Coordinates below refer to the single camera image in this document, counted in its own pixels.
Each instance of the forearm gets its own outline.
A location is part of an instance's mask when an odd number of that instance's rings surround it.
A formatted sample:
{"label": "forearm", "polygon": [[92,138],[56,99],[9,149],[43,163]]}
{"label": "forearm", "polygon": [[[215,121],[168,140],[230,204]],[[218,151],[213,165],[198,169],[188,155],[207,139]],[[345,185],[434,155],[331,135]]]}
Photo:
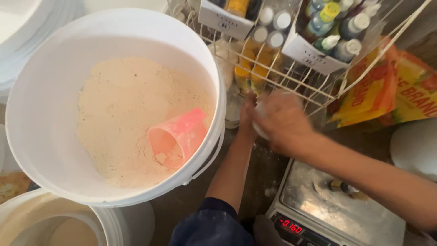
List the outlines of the forearm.
{"label": "forearm", "polygon": [[320,137],[304,162],[348,182],[407,222],[437,229],[437,185]]}
{"label": "forearm", "polygon": [[205,197],[214,197],[230,204],[238,212],[253,140],[240,132],[229,147],[225,159],[215,173]]}

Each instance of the red led display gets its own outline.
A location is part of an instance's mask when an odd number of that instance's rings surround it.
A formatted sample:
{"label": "red led display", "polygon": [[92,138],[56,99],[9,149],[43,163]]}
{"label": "red led display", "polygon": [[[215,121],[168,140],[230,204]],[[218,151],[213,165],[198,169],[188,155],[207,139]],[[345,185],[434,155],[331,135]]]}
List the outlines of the red led display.
{"label": "red led display", "polygon": [[283,226],[287,227],[287,228],[290,229],[292,232],[299,233],[299,232],[302,231],[302,227],[300,227],[300,226],[298,226],[298,225],[296,225],[296,224],[291,223],[291,225],[288,226],[288,225],[290,224],[290,221],[289,221],[289,220],[282,220],[282,219],[280,219],[280,221],[282,222],[282,225],[283,225]]}

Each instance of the white plastic bucket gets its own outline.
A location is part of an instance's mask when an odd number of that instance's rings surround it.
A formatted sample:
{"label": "white plastic bucket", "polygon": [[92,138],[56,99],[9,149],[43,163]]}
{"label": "white plastic bucket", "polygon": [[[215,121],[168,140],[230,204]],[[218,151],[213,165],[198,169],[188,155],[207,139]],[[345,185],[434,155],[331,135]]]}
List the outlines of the white plastic bucket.
{"label": "white plastic bucket", "polygon": [[[216,104],[199,149],[172,176],[149,189],[105,183],[76,136],[78,92],[91,67],[129,56],[188,73],[204,82]],[[6,131],[18,164],[41,187],[81,204],[121,207],[153,199],[202,173],[220,150],[225,110],[225,86],[215,60],[194,31],[154,11],[115,9],[71,22],[39,47],[10,92]],[[213,158],[203,165],[217,142]]]}
{"label": "white plastic bucket", "polygon": [[[48,193],[44,189],[37,189],[31,192],[24,193],[18,197],[15,197],[2,205],[0,205],[0,225],[2,225],[7,217],[20,205],[35,197]],[[96,221],[92,216],[86,213],[71,213],[71,214],[59,214],[57,216],[49,217],[45,220],[38,222],[39,231],[36,233],[42,233],[46,228],[52,225],[53,228],[57,224],[62,222],[62,217],[77,218],[82,220],[96,234],[97,239],[101,241],[99,245],[107,246],[129,246],[129,245],[144,245],[147,246],[152,240],[153,231],[155,229],[155,215],[150,203],[141,203],[130,207],[115,207],[115,208],[102,208],[102,207],[90,207],[94,214],[97,216]],[[21,242],[26,242],[31,239],[32,235],[20,234]]]}

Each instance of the scale display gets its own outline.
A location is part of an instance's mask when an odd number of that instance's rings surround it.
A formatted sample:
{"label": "scale display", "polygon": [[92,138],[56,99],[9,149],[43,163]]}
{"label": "scale display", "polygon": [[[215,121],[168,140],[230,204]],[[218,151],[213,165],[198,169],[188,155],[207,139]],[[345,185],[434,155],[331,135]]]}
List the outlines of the scale display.
{"label": "scale display", "polygon": [[281,238],[296,246],[339,246],[287,216],[276,213],[271,218]]}

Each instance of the stack of white plates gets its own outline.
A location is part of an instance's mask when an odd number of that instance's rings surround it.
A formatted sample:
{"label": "stack of white plates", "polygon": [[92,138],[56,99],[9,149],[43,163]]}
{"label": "stack of white plates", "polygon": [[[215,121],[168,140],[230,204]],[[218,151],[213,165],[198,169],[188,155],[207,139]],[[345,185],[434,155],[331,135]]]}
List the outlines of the stack of white plates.
{"label": "stack of white plates", "polygon": [[0,96],[51,33],[82,15],[79,0],[0,1],[0,23],[8,23],[0,27]]}

